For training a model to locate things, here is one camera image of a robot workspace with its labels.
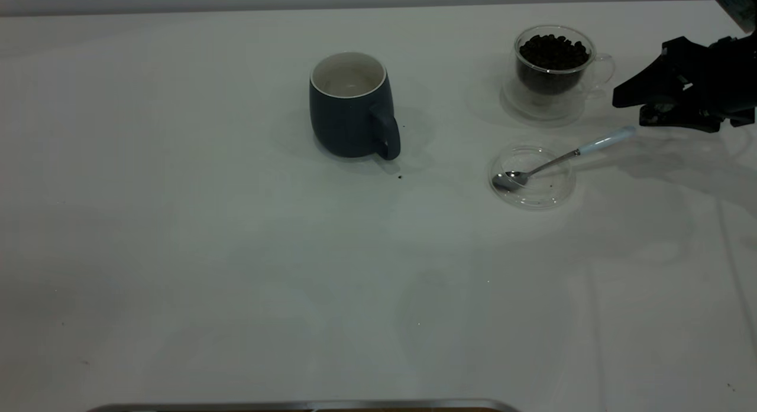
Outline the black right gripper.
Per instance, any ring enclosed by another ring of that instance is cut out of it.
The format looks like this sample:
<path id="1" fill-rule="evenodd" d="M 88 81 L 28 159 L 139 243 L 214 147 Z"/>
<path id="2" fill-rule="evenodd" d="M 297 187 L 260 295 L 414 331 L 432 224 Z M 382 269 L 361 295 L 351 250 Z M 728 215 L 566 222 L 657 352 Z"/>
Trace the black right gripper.
<path id="1" fill-rule="evenodd" d="M 755 123 L 755 32 L 706 47 L 685 37 L 662 44 L 660 56 L 613 91 L 613 106 L 641 106 L 640 124 L 706 134 L 729 121 Z"/>

